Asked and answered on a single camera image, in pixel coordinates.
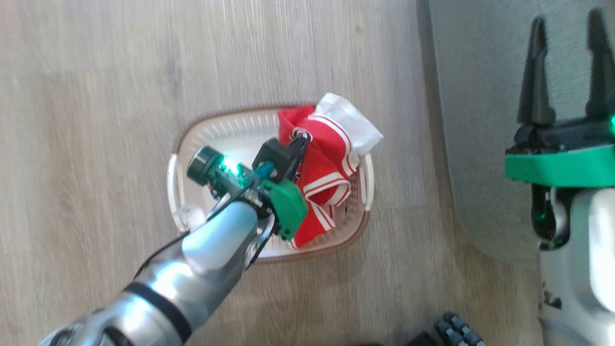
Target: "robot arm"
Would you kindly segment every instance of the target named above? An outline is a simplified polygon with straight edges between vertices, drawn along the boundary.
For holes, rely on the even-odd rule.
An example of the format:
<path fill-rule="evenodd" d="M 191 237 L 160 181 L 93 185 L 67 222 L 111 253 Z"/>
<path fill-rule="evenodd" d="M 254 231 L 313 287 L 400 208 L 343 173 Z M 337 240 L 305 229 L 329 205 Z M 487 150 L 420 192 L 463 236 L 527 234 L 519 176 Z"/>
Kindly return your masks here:
<path fill-rule="evenodd" d="M 294 176 L 307 141 L 272 139 L 250 171 L 205 147 L 188 177 L 225 196 L 207 222 L 141 266 L 106 307 L 64 326 L 40 346 L 180 346 L 207 322 L 273 234 L 290 240 L 307 214 Z"/>
<path fill-rule="evenodd" d="M 545 24 L 534 20 L 521 127 L 506 151 L 506 176 L 531 184 L 548 346 L 615 345 L 615 64 L 600 11 L 591 11 L 588 27 L 593 61 L 586 117 L 555 122 Z"/>

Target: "wooden floor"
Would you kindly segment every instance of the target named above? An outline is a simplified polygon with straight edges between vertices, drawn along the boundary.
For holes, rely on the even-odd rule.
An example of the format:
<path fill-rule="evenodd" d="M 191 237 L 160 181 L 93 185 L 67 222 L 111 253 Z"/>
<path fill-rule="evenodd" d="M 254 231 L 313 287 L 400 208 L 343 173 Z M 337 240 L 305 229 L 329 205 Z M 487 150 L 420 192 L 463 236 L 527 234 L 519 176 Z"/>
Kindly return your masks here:
<path fill-rule="evenodd" d="M 246 273 L 190 345 L 402 345 L 446 310 L 538 345 L 538 277 L 456 222 L 425 1 L 0 3 L 0 344 L 109 301 L 172 239 L 165 170 L 194 118 L 352 100 L 381 130 L 358 243 Z"/>

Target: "white stripe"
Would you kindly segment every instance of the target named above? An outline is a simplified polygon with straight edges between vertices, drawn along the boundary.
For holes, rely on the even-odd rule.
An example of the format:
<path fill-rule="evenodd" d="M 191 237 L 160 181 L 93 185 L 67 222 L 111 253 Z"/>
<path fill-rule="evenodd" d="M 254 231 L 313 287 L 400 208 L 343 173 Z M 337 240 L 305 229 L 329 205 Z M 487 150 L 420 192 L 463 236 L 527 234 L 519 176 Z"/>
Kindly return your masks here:
<path fill-rule="evenodd" d="M 312 201 L 309 201 L 309 202 L 312 205 L 312 210 L 314 211 L 314 215 L 316 215 L 316 218 L 320 222 L 320 225 L 322 226 L 322 228 L 325 231 L 328 231 L 329 230 L 329 224 L 325 220 L 324 215 L 322 214 L 322 212 L 319 210 L 320 206 L 318 204 L 312 202 Z"/>
<path fill-rule="evenodd" d="M 342 168 L 344 169 L 344 172 L 348 176 L 354 173 L 354 171 L 348 165 L 348 161 L 346 160 L 346 157 L 348 156 L 348 154 L 350 153 L 352 149 L 351 142 L 350 142 L 350 139 L 347 137 L 347 135 L 341 130 L 341 126 L 335 123 L 333 120 L 329 118 L 325 118 L 323 116 L 319 116 L 319 115 L 308 116 L 308 119 L 323 123 L 327 125 L 328 127 L 330 127 L 331 129 L 333 129 L 335 132 L 337 132 L 337 134 L 342 138 L 342 140 L 344 141 L 344 144 L 346 145 L 346 152 L 344 153 L 344 158 L 342 159 Z"/>
<path fill-rule="evenodd" d="M 325 203 L 325 204 L 329 204 L 329 205 L 337 205 L 339 202 L 341 202 L 342 197 L 344 196 L 344 194 L 348 191 L 348 184 L 340 184 L 337 188 L 337 190 L 335 190 L 335 193 L 333 194 L 333 196 L 331 196 L 331 198 Z"/>
<path fill-rule="evenodd" d="M 336 204 L 335 206 L 339 207 L 340 205 L 342 205 L 342 203 L 344 203 L 348 199 L 348 197 L 350 197 L 351 193 L 352 193 L 351 189 L 348 188 L 348 190 L 346 190 L 346 195 L 342 196 L 342 200 L 339 201 L 339 203 Z"/>
<path fill-rule="evenodd" d="M 336 182 L 330 182 L 328 184 L 322 185 L 319 188 L 315 188 L 315 189 L 309 190 L 307 192 L 304 192 L 303 194 L 305 195 L 306 198 L 307 197 L 311 197 L 311 196 L 314 196 L 315 194 L 317 194 L 318 192 L 325 191 L 328 188 L 331 188 L 331 187 L 334 187 L 334 186 L 340 185 L 340 184 L 350 184 L 350 183 L 347 180 L 338 180 Z"/>
<path fill-rule="evenodd" d="M 313 181 L 313 182 L 311 182 L 309 184 L 306 184 L 303 187 L 303 192 L 304 193 L 308 192 L 309 190 L 311 190 L 311 189 L 313 189 L 315 187 L 319 187 L 319 186 L 321 186 L 323 184 L 326 184 L 328 182 L 332 182 L 332 181 L 334 181 L 336 179 L 344 179 L 344 177 L 339 172 L 329 173 L 329 174 L 325 175 L 324 177 L 320 177 L 320 178 L 316 179 L 315 181 Z"/>
<path fill-rule="evenodd" d="M 350 168 L 352 169 L 352 173 L 354 174 L 355 172 L 357 172 L 356 167 L 358 167 L 359 163 L 361 162 L 359 154 L 357 154 L 355 150 L 351 150 L 351 152 L 348 154 L 348 161 L 350 162 Z"/>
<path fill-rule="evenodd" d="M 325 231 L 329 231 L 333 227 L 335 227 L 335 222 L 331 219 L 331 217 L 329 216 L 329 213 L 327 213 L 327 211 L 323 207 L 319 206 L 318 204 L 316 204 L 316 206 L 318 207 L 317 208 L 318 212 L 325 218 L 325 220 L 328 221 L 328 224 L 325 227 Z"/>

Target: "basket handle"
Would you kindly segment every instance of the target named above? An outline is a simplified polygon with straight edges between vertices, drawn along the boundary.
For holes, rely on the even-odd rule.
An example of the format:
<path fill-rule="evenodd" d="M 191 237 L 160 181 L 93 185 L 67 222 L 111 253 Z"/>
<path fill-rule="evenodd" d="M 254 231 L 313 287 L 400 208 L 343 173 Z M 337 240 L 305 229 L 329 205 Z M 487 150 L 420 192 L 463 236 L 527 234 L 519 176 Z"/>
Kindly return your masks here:
<path fill-rule="evenodd" d="M 359 170 L 361 200 L 365 204 L 365 211 L 370 211 L 371 204 L 374 202 L 374 164 L 371 160 L 371 154 L 367 153 L 363 156 L 361 168 Z"/>
<path fill-rule="evenodd" d="M 173 217 L 177 229 L 180 232 L 185 232 L 186 227 L 184 227 L 183 222 L 177 214 L 177 209 L 181 206 L 181 201 L 178 200 L 179 194 L 176 193 L 179 191 L 177 185 L 177 154 L 172 154 L 167 168 L 167 198 L 169 199 L 171 216 Z"/>

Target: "green gripper part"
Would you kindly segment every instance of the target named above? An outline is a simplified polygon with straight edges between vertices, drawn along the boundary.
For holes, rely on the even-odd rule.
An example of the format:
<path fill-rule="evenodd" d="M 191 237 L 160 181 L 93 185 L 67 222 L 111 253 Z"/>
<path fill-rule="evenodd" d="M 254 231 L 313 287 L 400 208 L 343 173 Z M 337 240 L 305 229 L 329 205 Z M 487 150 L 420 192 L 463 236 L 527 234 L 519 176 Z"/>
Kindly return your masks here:
<path fill-rule="evenodd" d="M 308 214 L 308 204 L 301 190 L 288 179 L 279 183 L 264 180 L 260 187 L 269 190 L 269 199 L 279 221 L 278 235 L 285 241 L 290 241 Z"/>
<path fill-rule="evenodd" d="M 506 155 L 506 177 L 549 187 L 615 186 L 615 146 L 555 154 Z"/>

